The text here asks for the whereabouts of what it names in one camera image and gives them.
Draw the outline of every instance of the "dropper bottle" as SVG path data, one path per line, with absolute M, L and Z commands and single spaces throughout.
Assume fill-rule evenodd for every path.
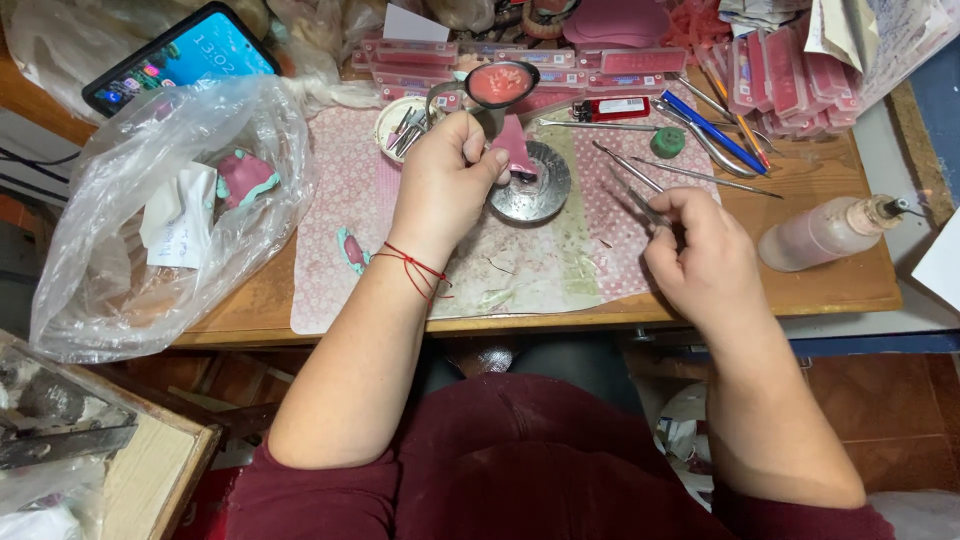
M 796 272 L 874 247 L 908 211 L 905 199 L 890 195 L 838 197 L 775 225 L 764 233 L 757 251 L 774 270 Z

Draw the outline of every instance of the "forearm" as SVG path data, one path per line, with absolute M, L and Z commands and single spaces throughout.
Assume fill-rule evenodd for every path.
M 863 482 L 806 385 L 776 319 L 708 337 L 710 453 L 744 495 L 826 507 L 865 503 Z
M 411 273 L 426 292 L 427 283 Z M 384 452 L 410 391 L 426 307 L 403 260 L 373 258 L 280 406 L 269 439 L 277 461 L 345 467 Z

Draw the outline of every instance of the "maroon shirt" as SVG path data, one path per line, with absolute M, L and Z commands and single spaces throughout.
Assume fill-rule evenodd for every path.
M 872 507 L 687 495 L 642 417 L 566 382 L 488 373 L 423 398 L 374 463 L 302 471 L 257 449 L 230 540 L 317 538 L 890 539 Z

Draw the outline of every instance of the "phone screen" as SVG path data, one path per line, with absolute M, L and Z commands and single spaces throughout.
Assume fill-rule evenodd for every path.
M 206 73 L 273 74 L 274 68 L 223 13 L 215 12 L 102 85 L 94 98 L 110 111 L 158 86 L 191 85 Z

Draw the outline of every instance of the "red string bracelet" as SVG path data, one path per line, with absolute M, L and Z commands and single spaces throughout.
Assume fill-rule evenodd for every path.
M 430 305 L 433 303 L 433 301 L 430 299 L 430 296 L 433 296 L 434 289 L 433 289 L 433 287 L 430 286 L 430 281 L 427 279 L 427 277 L 423 275 L 423 272 L 420 270 L 421 268 L 422 268 L 423 270 L 426 270 L 427 272 L 429 272 L 432 276 L 435 276 L 435 277 L 439 278 L 442 282 L 446 282 L 446 284 L 450 285 L 451 287 L 453 286 L 453 283 L 451 283 L 451 282 L 446 278 L 446 274 L 442 274 L 442 273 L 440 273 L 440 272 L 437 272 L 437 271 L 434 270 L 433 268 L 430 268 L 429 266 L 423 264 L 422 262 L 416 260 L 415 258 L 412 258 L 412 257 L 410 257 L 409 255 L 401 252 L 399 249 L 397 249 L 397 248 L 395 248 L 394 246 L 390 245 L 390 242 L 384 242 L 383 245 L 386 246 L 386 247 L 388 247 L 388 248 L 390 248 L 390 249 L 392 249 L 392 250 L 394 250 L 394 251 L 396 251 L 399 255 L 395 255 L 395 254 L 392 254 L 392 253 L 375 253 L 375 254 L 373 254 L 373 256 L 376 257 L 376 256 L 378 256 L 378 255 L 385 255 L 385 256 L 387 256 L 387 257 L 399 258 L 399 259 L 403 260 L 403 270 L 406 271 L 406 273 L 407 273 L 407 278 L 410 278 L 410 283 L 412 283 L 412 284 L 414 285 L 414 288 L 417 289 L 417 292 L 419 292 L 420 295 L 421 295 L 423 298 L 426 299 L 426 304 L 427 304 L 428 306 L 430 306 Z M 427 288 L 429 289 L 429 292 L 430 292 L 430 296 L 427 296 L 427 294 L 426 294 L 425 292 L 423 292 L 422 289 L 420 289 L 420 285 L 417 284 L 417 280 L 414 280 L 413 274 L 410 273 L 410 265 L 411 265 L 411 264 L 413 265 L 414 270 L 417 270 L 417 273 L 420 274 L 420 278 L 426 283 L 426 286 L 427 286 Z M 449 296 L 438 296 L 437 298 L 453 298 L 453 295 L 451 294 L 451 295 L 449 295 Z

